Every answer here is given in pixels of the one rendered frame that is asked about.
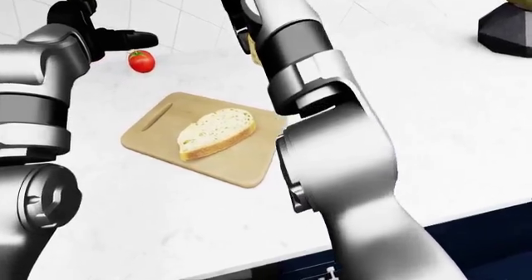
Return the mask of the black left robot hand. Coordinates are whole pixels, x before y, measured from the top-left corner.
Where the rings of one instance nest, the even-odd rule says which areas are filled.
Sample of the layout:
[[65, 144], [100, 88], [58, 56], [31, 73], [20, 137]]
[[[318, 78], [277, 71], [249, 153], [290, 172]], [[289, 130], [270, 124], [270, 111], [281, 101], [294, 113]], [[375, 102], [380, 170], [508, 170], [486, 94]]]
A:
[[96, 8], [96, 0], [62, 0], [48, 10], [47, 23], [66, 25], [76, 30], [93, 62], [101, 60], [106, 52], [138, 50], [159, 44], [158, 37], [151, 32], [94, 27], [91, 16]]

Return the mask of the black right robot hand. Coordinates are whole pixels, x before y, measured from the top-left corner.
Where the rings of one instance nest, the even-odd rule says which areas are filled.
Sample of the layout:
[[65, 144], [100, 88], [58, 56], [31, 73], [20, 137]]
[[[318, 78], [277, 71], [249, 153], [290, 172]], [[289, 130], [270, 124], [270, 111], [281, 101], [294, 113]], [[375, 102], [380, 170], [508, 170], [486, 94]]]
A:
[[244, 0], [220, 0], [228, 15], [230, 25], [240, 47], [246, 55], [251, 54], [248, 35], [254, 39], [262, 27], [260, 22], [252, 19], [252, 15], [244, 10]]

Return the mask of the yellow cheese wedge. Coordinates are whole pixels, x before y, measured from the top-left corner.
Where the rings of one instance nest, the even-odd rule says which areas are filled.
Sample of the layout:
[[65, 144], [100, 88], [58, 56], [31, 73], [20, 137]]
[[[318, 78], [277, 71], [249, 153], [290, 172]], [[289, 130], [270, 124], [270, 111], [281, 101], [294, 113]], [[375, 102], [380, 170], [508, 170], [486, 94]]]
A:
[[261, 61], [259, 60], [259, 56], [256, 50], [256, 45], [251, 37], [251, 35], [247, 36], [248, 44], [249, 44], [249, 55], [251, 56], [251, 59], [255, 65], [262, 66]]

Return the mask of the slice of white bread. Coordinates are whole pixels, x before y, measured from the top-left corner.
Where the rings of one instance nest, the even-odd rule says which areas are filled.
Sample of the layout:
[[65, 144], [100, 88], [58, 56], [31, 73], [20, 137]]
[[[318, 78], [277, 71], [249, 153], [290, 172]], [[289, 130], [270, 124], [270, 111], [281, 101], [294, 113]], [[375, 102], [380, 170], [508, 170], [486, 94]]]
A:
[[198, 160], [227, 150], [253, 135], [256, 127], [247, 110], [225, 108], [204, 115], [178, 135], [180, 159]]

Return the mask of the red tomato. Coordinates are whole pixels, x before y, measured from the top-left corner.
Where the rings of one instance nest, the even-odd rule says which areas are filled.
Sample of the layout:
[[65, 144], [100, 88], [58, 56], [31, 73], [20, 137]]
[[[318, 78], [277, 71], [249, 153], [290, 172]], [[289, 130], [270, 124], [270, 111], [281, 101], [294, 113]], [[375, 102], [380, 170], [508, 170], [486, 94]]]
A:
[[128, 64], [136, 72], [147, 73], [155, 68], [155, 58], [148, 51], [134, 50], [129, 52]]

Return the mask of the wooden cutting board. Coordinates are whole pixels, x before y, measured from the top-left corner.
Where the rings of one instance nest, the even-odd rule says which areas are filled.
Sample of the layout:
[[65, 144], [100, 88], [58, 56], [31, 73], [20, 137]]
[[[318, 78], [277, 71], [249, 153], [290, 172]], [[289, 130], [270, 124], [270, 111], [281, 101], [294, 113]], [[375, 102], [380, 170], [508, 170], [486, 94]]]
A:
[[[203, 115], [224, 108], [247, 110], [257, 122], [257, 130], [234, 147], [184, 162], [179, 157], [178, 134]], [[286, 127], [285, 117], [275, 112], [175, 92], [149, 110], [121, 137], [128, 150], [148, 155], [239, 187], [256, 187], [269, 170], [275, 153], [275, 140]]]

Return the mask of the black faceted plant pot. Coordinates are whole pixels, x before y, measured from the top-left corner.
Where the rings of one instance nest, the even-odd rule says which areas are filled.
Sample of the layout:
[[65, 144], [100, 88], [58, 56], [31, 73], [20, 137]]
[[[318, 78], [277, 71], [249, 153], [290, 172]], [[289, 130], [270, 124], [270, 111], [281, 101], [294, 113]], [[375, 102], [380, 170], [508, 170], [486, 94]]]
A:
[[478, 21], [477, 41], [492, 52], [532, 58], [532, 11], [499, 5]]

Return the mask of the dark blue cabinet front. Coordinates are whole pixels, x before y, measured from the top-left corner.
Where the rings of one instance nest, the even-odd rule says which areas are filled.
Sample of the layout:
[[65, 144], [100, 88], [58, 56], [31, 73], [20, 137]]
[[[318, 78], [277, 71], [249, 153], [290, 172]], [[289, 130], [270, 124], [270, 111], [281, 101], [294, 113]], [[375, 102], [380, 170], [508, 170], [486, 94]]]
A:
[[[532, 280], [532, 200], [450, 222], [426, 231], [468, 280]], [[344, 280], [331, 249], [184, 280]]]

